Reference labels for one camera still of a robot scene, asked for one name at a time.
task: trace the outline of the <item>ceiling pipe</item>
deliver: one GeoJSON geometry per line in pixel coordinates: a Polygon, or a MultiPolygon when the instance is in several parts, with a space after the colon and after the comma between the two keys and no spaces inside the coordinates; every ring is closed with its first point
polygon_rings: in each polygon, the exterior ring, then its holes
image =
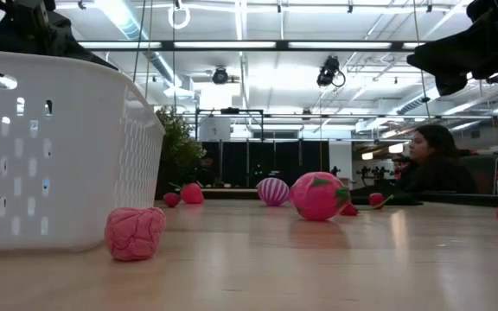
{"type": "MultiPolygon", "coordinates": [[[[95,0],[95,4],[128,40],[138,41],[140,37],[142,40],[150,40],[145,31],[141,29],[140,22],[126,0],[95,0]]],[[[158,52],[146,51],[143,54],[169,86],[182,86],[182,80],[175,75],[170,65],[158,52]]]]}

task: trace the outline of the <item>black jacket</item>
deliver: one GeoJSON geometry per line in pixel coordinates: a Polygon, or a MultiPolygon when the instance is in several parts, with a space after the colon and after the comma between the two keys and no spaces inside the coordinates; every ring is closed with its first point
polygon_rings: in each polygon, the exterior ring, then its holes
{"type": "Polygon", "coordinates": [[[411,163],[402,172],[399,186],[407,193],[426,191],[477,194],[476,181],[460,163],[433,158],[423,165],[411,163]]]}

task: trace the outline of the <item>green plant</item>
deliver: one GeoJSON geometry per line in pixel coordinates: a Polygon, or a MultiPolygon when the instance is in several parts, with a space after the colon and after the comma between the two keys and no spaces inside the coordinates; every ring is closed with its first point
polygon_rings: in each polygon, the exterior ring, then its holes
{"type": "Polygon", "coordinates": [[[161,151],[161,167],[168,173],[166,182],[182,183],[182,178],[187,170],[200,157],[204,150],[200,143],[189,135],[194,129],[181,115],[173,113],[174,108],[163,106],[156,111],[156,116],[161,120],[166,134],[163,139],[161,151]]]}

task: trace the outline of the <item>laundry basket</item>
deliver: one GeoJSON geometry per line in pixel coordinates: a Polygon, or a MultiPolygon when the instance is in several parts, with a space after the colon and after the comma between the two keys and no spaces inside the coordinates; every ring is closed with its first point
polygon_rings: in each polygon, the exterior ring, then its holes
{"type": "Polygon", "coordinates": [[[0,250],[86,249],[153,206],[164,128],[122,73],[0,53],[0,250]]]}

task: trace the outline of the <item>striped ball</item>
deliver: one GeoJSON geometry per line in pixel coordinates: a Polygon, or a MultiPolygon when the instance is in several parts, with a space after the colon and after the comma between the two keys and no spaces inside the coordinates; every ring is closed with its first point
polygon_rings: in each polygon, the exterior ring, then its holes
{"type": "Polygon", "coordinates": [[[259,198],[267,206],[281,206],[289,199],[290,188],[278,178],[265,178],[258,185],[259,198]]]}

